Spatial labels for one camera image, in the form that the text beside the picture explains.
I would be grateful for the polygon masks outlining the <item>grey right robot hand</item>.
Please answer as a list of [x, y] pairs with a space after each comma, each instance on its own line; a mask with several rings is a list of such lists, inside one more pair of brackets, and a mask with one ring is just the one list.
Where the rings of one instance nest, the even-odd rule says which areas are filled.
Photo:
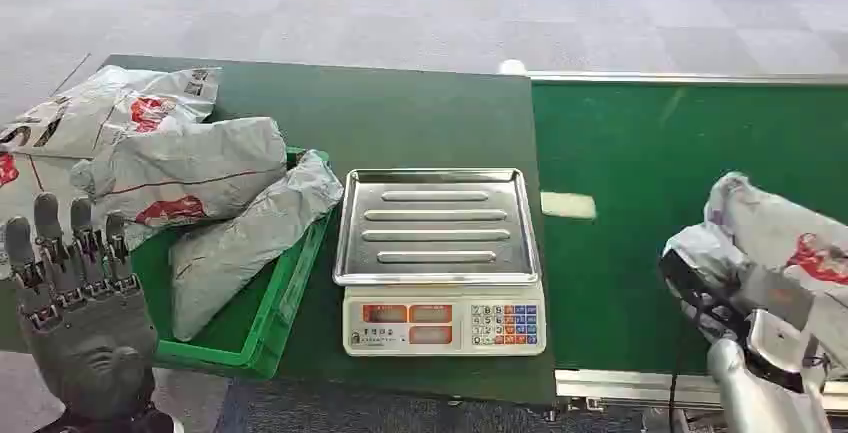
[[814, 295], [781, 273], [749, 264], [709, 280], [675, 250], [659, 269], [684, 311], [711, 342], [738, 344], [754, 374], [790, 388], [808, 368], [827, 368], [820, 343], [805, 331]]

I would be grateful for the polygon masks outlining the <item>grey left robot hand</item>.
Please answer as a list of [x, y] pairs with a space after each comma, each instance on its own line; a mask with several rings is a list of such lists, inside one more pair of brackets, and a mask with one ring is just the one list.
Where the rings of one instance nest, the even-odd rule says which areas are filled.
[[110, 213], [97, 230], [90, 201], [77, 198], [66, 236], [58, 212], [57, 197], [42, 192], [31, 219], [5, 225], [19, 327], [48, 390], [67, 410], [90, 421], [128, 421], [150, 403], [158, 335], [124, 219]]

